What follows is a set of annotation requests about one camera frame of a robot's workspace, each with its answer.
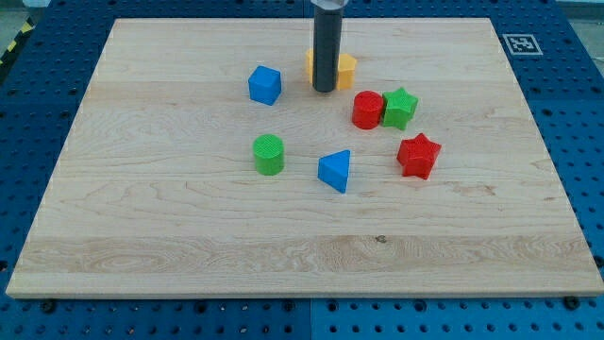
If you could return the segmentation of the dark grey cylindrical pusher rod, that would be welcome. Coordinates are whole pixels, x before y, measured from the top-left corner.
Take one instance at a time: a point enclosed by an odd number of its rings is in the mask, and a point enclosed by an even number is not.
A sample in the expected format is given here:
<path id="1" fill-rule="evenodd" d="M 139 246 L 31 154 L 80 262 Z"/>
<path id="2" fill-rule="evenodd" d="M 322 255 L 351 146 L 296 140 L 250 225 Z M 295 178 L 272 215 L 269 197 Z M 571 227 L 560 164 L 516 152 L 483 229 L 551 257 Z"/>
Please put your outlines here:
<path id="1" fill-rule="evenodd" d="M 329 93 L 336 88 L 341 31 L 341 9 L 314 6 L 312 86 L 317 92 Z"/>

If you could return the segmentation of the silver rod mount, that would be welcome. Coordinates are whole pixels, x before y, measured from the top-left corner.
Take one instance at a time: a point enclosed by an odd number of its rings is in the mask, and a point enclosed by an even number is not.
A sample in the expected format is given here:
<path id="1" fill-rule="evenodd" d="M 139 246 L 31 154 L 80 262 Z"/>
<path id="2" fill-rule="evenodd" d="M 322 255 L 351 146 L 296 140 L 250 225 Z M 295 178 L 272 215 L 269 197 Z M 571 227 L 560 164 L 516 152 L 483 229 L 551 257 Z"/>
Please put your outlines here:
<path id="1" fill-rule="evenodd" d="M 310 0 L 319 9 L 343 9 L 349 0 Z"/>

